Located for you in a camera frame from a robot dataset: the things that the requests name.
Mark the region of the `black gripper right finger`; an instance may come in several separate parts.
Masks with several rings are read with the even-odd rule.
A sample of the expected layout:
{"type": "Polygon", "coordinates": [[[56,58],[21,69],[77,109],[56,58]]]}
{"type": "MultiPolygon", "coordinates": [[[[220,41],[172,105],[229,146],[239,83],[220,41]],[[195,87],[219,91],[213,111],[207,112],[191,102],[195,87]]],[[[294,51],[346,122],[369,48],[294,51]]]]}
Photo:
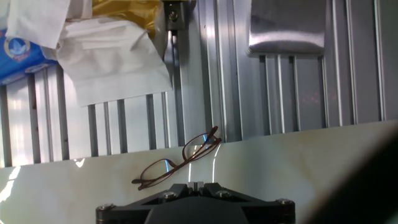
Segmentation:
{"type": "Polygon", "coordinates": [[[263,201],[218,183],[196,183],[196,204],[215,223],[294,223],[295,203],[280,198],[263,201]]]}

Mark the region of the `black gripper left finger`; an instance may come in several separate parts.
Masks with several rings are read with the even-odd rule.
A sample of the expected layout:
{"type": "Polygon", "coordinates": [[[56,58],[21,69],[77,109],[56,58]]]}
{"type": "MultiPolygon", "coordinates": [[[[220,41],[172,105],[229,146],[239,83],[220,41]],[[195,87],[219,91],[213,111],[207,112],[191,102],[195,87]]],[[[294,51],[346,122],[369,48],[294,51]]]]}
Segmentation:
{"type": "Polygon", "coordinates": [[[127,205],[117,206],[113,203],[100,205],[96,208],[96,224],[145,223],[153,209],[193,196],[194,191],[194,182],[173,184],[167,190],[127,205]]]}

